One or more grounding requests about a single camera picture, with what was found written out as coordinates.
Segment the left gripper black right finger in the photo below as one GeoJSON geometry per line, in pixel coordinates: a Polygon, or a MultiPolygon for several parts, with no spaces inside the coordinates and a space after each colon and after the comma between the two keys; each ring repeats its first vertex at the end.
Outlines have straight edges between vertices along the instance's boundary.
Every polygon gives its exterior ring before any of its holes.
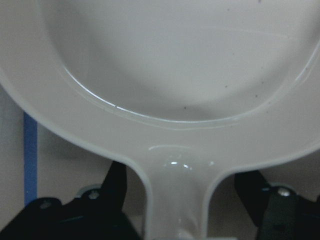
{"type": "Polygon", "coordinates": [[[271,185],[258,170],[236,173],[234,188],[256,227],[260,227],[267,208],[271,185]]]}

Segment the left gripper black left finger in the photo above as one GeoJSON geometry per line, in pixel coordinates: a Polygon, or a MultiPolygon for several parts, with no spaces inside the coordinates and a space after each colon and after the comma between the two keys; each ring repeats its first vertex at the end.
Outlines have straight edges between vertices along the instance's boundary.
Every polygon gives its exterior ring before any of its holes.
{"type": "Polygon", "coordinates": [[[112,212],[122,212],[127,193],[127,166],[113,161],[99,189],[99,199],[112,212]]]}

